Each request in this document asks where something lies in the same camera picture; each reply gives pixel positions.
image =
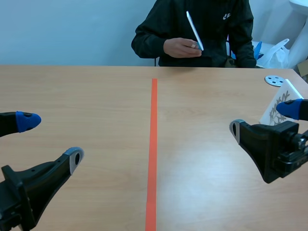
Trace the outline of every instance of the hand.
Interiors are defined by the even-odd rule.
[[[164,52],[173,58],[194,58],[201,56],[201,50],[198,49],[197,42],[184,39],[168,39],[164,43]]]
[[[35,128],[41,122],[37,114],[25,112],[0,113],[0,137]]]

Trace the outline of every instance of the blue fingertip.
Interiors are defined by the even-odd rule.
[[[16,112],[16,123],[18,132],[25,132],[35,128],[41,123],[39,115],[32,113],[31,116],[25,116],[23,112]]]
[[[283,102],[277,105],[277,111],[286,117],[299,120],[300,105],[302,99],[294,100],[292,103]]]

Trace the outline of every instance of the table surface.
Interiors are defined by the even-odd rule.
[[[229,132],[234,119],[262,116],[278,90],[266,75],[308,97],[293,70],[0,66],[0,111],[42,117],[0,139],[0,166],[24,170],[80,146],[83,162],[36,230],[144,231],[158,78],[157,231],[308,230],[308,165],[266,184]]]

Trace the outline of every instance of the white card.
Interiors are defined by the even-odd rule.
[[[193,33],[194,33],[194,35],[196,36],[196,39],[197,39],[197,42],[198,42],[198,46],[199,46],[199,48],[200,48],[202,51],[204,51],[203,44],[202,44],[202,42],[201,42],[201,40],[200,40],[200,37],[199,37],[199,35],[198,35],[198,33],[197,33],[196,28],[194,27],[193,20],[192,20],[192,18],[191,18],[191,16],[190,16],[190,14],[189,14],[188,11],[186,12],[186,15],[187,15],[188,21],[189,21],[189,23],[190,23],[190,25],[191,25],[191,27],[192,27]]]
[[[282,116],[277,110],[276,107],[279,103],[289,101],[289,100],[297,100],[303,99],[301,94],[296,90],[296,88],[292,85],[292,83],[286,79],[282,86],[279,88],[277,94],[269,104],[262,118],[260,119],[260,124],[264,125],[277,125],[284,121],[294,121],[293,119],[286,118]]]

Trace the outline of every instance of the black jacket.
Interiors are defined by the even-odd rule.
[[[176,59],[164,53],[166,39],[196,41],[186,16],[189,11],[204,51],[201,57]],[[157,58],[160,66],[223,67],[226,41],[239,67],[255,67],[252,46],[253,15],[249,0],[157,0],[145,21],[136,29],[131,44],[141,58]]]

